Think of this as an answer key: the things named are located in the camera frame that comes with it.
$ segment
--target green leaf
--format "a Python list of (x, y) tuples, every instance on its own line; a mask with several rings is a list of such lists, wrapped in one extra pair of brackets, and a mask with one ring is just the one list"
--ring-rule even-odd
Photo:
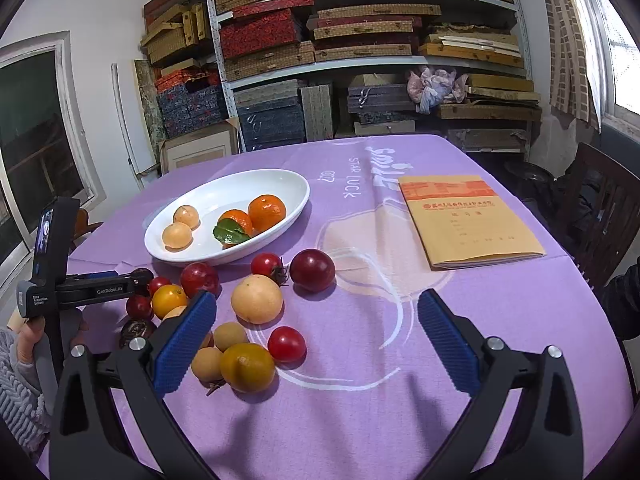
[(223, 218), (213, 228), (213, 235), (221, 244), (236, 245), (251, 238), (241, 225), (231, 218)]

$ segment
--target red band on notebook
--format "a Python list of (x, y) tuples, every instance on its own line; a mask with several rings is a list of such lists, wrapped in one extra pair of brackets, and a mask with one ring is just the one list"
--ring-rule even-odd
[(400, 184), (405, 200), (428, 198), (454, 198), (472, 196), (496, 196), (497, 193), (484, 180), (466, 182), (405, 182)]

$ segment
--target device screen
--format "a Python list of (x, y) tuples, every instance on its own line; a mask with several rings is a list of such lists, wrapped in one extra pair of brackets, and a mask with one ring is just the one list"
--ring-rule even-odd
[(49, 231), (53, 220), (53, 209), (49, 209), (40, 218), (38, 236), (36, 237), (36, 254), (45, 254), (49, 243)]

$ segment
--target window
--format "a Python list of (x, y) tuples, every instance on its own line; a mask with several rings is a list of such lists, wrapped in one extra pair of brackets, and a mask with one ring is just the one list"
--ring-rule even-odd
[(640, 52), (631, 38), (616, 9), (609, 0), (596, 0), (609, 44), (611, 64), (615, 81), (615, 103), (636, 114), (640, 114), (640, 94), (638, 82), (640, 81)]
[(69, 33), (0, 48), (0, 286), (33, 250), (57, 196), (104, 196), (72, 86)]

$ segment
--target white bowl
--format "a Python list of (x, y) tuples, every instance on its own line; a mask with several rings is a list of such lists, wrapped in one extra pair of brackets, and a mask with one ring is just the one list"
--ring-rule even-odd
[[(229, 209), (247, 211), (249, 202), (264, 194), (275, 195), (284, 202), (285, 219), (250, 240), (223, 250), (213, 236), (220, 215)], [(223, 176), (192, 189), (159, 212), (146, 229), (145, 247), (153, 257), (178, 267), (193, 262), (228, 264), (260, 250), (283, 234), (300, 216), (308, 199), (309, 183), (293, 171), (251, 170)], [(169, 251), (162, 242), (162, 231), (173, 222), (174, 212), (181, 205), (196, 208), (200, 225), (193, 230), (191, 245), (182, 251)]]

